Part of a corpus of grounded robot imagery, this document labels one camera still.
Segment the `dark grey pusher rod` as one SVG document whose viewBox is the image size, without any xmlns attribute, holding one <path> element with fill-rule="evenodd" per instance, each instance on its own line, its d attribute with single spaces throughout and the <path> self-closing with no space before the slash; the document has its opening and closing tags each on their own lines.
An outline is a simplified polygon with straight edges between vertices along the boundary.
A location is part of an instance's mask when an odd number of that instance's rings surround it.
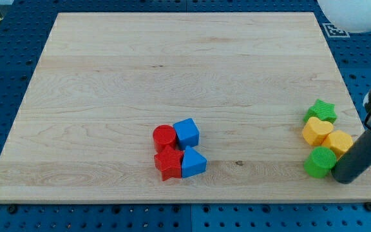
<svg viewBox="0 0 371 232">
<path fill-rule="evenodd" d="M 331 173 L 342 184 L 350 184 L 371 166 L 371 129 L 367 129 L 338 160 Z"/>
</svg>

